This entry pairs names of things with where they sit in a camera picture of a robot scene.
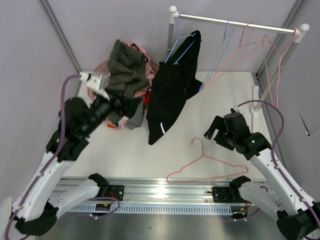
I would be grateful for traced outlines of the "orange shorts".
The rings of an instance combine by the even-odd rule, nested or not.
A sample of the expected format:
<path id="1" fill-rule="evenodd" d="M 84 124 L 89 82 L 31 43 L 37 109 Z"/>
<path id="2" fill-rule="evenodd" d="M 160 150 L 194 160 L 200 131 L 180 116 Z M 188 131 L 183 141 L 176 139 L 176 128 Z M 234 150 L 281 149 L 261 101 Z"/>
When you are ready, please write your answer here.
<path id="1" fill-rule="evenodd" d="M 143 103 L 144 104 L 149 104 L 151 99 L 151 92 L 147 91 L 144 95 L 143 95 Z"/>

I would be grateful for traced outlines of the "brown translucent laundry basket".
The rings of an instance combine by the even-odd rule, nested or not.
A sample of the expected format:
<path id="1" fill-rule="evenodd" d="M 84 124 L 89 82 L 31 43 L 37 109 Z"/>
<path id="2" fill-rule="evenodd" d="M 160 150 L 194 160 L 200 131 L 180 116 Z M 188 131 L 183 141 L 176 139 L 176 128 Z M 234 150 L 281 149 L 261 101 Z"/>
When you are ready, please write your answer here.
<path id="1" fill-rule="evenodd" d="M 110 71 L 109 71 L 109 68 L 107 66 L 107 63 L 108 63 L 108 60 L 106 61 L 103 61 L 101 64 L 99 64 L 95 69 L 94 69 L 94 73 L 99 73 L 99 74 L 102 74 L 102 75 L 108 75 L 108 78 L 110 77 Z M 156 74 L 157 71 L 159 70 L 159 65 L 154 62 L 154 61 L 150 61 L 150 66 L 153 70 L 153 72 Z M 96 99 L 96 95 L 92 92 L 92 90 L 90 89 L 87 89 L 87 94 L 88 94 L 88 97 L 93 101 Z"/>

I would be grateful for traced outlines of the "blue hanger of grey shorts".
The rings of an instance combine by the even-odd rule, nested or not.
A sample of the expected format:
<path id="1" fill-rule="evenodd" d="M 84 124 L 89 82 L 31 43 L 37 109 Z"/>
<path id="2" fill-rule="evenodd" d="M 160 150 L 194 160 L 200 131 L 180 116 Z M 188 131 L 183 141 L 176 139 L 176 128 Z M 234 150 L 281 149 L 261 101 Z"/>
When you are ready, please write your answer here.
<path id="1" fill-rule="evenodd" d="M 226 23 L 220 49 L 219 49 L 218 54 L 215 57 L 213 63 L 211 64 L 211 66 L 207 72 L 207 75 L 206 75 L 205 79 L 203 80 L 203 83 L 199 87 L 198 93 L 200 93 L 203 90 L 205 84 L 213 76 L 213 73 L 218 70 L 218 66 L 219 66 L 219 64 L 220 64 L 220 62 L 221 62 L 229 44 L 230 44 L 230 41 L 231 41 L 231 39 L 234 35 L 234 31 L 235 31 L 235 29 L 233 28 L 230 32 L 227 32 L 230 21 L 231 20 L 229 19 Z"/>

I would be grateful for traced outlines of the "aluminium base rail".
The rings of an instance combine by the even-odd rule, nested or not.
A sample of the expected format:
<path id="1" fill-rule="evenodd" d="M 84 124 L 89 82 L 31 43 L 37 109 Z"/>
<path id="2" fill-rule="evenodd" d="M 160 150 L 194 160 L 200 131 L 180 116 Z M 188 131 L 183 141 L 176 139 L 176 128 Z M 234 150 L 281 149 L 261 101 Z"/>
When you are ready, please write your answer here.
<path id="1" fill-rule="evenodd" d="M 251 216 L 257 206 L 232 199 L 228 180 L 167 183 L 164 178 L 109 178 L 111 200 L 86 200 L 70 213 Z"/>

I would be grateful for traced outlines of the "pink hanger of orange shorts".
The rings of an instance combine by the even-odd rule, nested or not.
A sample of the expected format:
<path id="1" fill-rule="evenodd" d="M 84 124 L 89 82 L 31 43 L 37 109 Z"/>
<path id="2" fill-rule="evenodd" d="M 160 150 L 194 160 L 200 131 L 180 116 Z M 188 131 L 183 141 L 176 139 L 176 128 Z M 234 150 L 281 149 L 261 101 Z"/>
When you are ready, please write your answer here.
<path id="1" fill-rule="evenodd" d="M 273 59 L 270 59 L 269 62 L 267 62 L 266 60 L 264 61 L 267 88 L 260 96 L 260 100 L 266 100 L 267 96 L 269 96 L 271 104 L 278 107 L 280 74 L 287 64 L 292 52 L 295 50 L 298 44 L 297 39 L 299 39 L 300 36 L 300 30 L 298 28 L 294 28 L 294 35 L 292 39 L 281 51 L 273 45 L 273 50 L 275 50 Z"/>

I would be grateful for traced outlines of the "grey shorts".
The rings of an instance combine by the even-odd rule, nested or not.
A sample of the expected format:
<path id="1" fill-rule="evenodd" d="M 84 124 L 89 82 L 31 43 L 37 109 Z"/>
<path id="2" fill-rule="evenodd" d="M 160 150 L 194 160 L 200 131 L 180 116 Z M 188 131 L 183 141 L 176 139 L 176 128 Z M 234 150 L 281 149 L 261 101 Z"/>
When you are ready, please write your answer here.
<path id="1" fill-rule="evenodd" d="M 129 118 L 125 126 L 133 130 L 135 128 L 141 127 L 144 119 L 144 103 L 141 102 L 132 118 Z"/>

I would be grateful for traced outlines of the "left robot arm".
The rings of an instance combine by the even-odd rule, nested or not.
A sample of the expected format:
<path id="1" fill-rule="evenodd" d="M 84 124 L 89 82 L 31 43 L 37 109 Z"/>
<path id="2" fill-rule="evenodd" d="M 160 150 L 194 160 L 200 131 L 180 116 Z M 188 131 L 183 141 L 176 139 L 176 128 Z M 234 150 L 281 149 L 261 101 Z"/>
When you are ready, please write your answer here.
<path id="1" fill-rule="evenodd" d="M 41 164 L 27 189 L 12 204 L 10 222 L 16 222 L 15 229 L 20 234 L 44 235 L 64 213 L 84 201 L 117 200 L 110 194 L 108 180 L 98 173 L 58 197 L 51 196 L 61 177 L 89 144 L 90 135 L 110 115 L 133 117 L 143 105 L 140 97 L 126 97 L 119 91 L 110 91 L 110 95 L 110 99 L 96 97 L 91 105 L 80 97 L 62 102 L 58 129 L 45 147 Z"/>

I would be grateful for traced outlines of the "black shorts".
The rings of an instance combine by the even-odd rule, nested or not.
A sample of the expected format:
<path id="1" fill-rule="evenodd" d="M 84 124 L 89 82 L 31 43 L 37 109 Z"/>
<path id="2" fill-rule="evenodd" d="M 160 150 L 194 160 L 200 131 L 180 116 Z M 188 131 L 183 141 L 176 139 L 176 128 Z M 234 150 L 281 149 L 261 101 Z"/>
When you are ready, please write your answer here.
<path id="1" fill-rule="evenodd" d="M 196 79 L 196 72 L 201 42 L 201 32 L 195 30 L 166 61 L 159 63 L 146 114 L 149 145 L 166 134 L 187 100 L 199 92 L 202 82 Z"/>

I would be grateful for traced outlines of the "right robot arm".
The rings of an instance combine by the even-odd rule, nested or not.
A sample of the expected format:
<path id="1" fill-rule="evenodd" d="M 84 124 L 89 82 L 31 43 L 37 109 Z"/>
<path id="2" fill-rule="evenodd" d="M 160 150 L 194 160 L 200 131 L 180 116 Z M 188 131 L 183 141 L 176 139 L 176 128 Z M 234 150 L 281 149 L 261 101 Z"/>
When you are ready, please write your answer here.
<path id="1" fill-rule="evenodd" d="M 262 133 L 251 132 L 240 112 L 216 116 L 204 137 L 243 155 L 275 192 L 267 192 L 242 175 L 229 183 L 228 196 L 232 201 L 243 199 L 256 205 L 276 222 L 287 240 L 301 240 L 319 230 L 319 202 L 297 184 L 278 159 L 272 159 L 269 141 Z"/>

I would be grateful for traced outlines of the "clothes rack with metal rod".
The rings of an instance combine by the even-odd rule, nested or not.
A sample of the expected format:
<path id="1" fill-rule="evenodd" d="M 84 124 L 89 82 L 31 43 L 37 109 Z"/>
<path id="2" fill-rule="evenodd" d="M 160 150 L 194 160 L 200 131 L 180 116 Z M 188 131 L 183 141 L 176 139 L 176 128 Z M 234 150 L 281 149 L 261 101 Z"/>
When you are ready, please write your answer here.
<path id="1" fill-rule="evenodd" d="M 246 29 L 254 29 L 254 30 L 261 30 L 267 32 L 278 33 L 278 36 L 274 43 L 272 43 L 273 49 L 269 51 L 268 55 L 264 55 L 264 67 L 259 70 L 259 75 L 262 73 L 266 74 L 268 80 L 268 88 L 260 95 L 260 100 L 264 101 L 267 96 L 272 96 L 272 87 L 274 84 L 278 84 L 280 80 L 281 72 L 283 71 L 285 65 L 289 61 L 291 55 L 293 54 L 294 50 L 298 46 L 298 44 L 302 41 L 305 34 L 309 31 L 310 26 L 306 23 L 301 24 L 298 28 L 289 29 L 285 27 L 274 27 L 274 26 L 266 26 L 261 24 L 254 24 L 252 22 L 244 23 L 238 21 L 230 21 L 230 20 L 223 20 L 223 19 L 216 19 L 216 18 L 209 18 L 203 16 L 195 16 L 195 15 L 188 15 L 184 14 L 183 12 L 179 12 L 177 7 L 172 5 L 169 7 L 169 27 L 168 27 L 168 38 L 167 38 L 167 50 L 166 50 L 166 57 L 169 58 L 175 48 L 176 44 L 180 39 L 183 39 L 184 36 L 180 36 L 180 31 L 177 30 L 177 40 L 173 42 L 173 34 L 174 29 L 179 28 L 178 21 L 182 20 L 190 20 L 196 22 L 203 22 L 203 23 L 210 23 L 210 24 L 219 24 L 225 26 L 233 26 Z M 277 49 L 277 45 L 280 44 L 282 41 L 281 35 L 292 35 L 292 41 L 282 50 L 279 51 Z M 273 77 L 269 77 L 268 72 L 268 61 L 271 60 L 273 52 L 276 51 L 279 53 L 279 63 L 276 72 L 274 73 Z"/>

